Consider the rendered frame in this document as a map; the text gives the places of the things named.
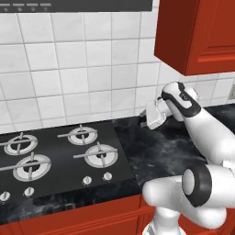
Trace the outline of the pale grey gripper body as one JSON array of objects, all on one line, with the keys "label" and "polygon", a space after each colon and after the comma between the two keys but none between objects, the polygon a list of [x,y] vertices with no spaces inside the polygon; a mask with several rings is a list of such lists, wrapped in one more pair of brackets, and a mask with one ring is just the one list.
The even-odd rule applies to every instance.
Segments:
[{"label": "pale grey gripper body", "polygon": [[166,120],[168,106],[163,100],[153,100],[146,105],[146,119],[149,129],[157,129]]}]

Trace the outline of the red wall cabinet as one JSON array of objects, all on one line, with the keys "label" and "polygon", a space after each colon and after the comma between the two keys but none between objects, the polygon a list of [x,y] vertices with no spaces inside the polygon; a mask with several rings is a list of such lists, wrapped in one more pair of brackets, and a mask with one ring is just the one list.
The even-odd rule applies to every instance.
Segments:
[{"label": "red wall cabinet", "polygon": [[160,0],[154,55],[186,75],[200,0]]}]

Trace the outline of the dark grey range hood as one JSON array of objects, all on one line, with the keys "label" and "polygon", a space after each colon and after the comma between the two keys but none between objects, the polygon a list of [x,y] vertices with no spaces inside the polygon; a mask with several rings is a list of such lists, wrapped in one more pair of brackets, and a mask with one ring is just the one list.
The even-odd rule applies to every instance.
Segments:
[{"label": "dark grey range hood", "polygon": [[0,0],[0,13],[151,11],[153,0]]}]

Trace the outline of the black gas hob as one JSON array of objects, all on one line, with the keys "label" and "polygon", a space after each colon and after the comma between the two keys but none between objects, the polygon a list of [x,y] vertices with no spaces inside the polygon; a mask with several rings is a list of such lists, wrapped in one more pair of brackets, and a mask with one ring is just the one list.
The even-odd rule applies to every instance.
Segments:
[{"label": "black gas hob", "polygon": [[[112,179],[105,181],[106,172]],[[86,176],[90,185],[83,185]],[[1,204],[119,183],[133,177],[127,157],[110,121],[0,135]],[[24,191],[33,187],[27,197]]]}]

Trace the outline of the red wall cabinet door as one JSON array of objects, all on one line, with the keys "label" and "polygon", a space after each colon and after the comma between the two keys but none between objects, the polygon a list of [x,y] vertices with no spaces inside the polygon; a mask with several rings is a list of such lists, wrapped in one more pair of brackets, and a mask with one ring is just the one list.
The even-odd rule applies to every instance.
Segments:
[{"label": "red wall cabinet door", "polygon": [[235,72],[235,0],[200,0],[186,75]]}]

